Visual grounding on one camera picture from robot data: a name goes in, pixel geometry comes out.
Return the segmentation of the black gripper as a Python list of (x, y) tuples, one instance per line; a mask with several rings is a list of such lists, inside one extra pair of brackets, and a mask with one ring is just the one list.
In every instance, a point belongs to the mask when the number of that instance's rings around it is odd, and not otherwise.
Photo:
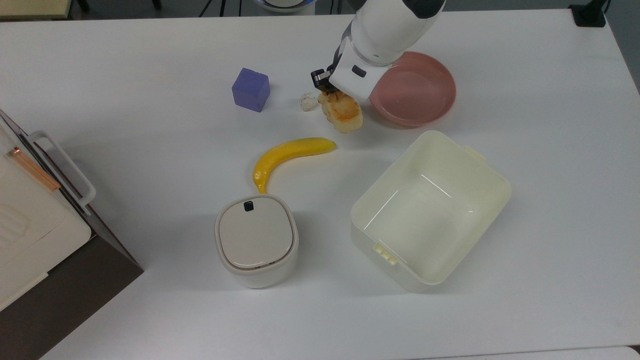
[(327, 69), (321, 68), (318, 70), (314, 70), (310, 73), (313, 86), (316, 89), (318, 89), (318, 91), (321, 91), (323, 94), (329, 95), (339, 91), (338, 88), (336, 88), (333, 84), (331, 84), (330, 77), (333, 75), (334, 71), (336, 70), (336, 67), (339, 64), (341, 57), (342, 57), (342, 51), (339, 48), (337, 48), (336, 51), (334, 52), (333, 61), (329, 66), (327, 66)]

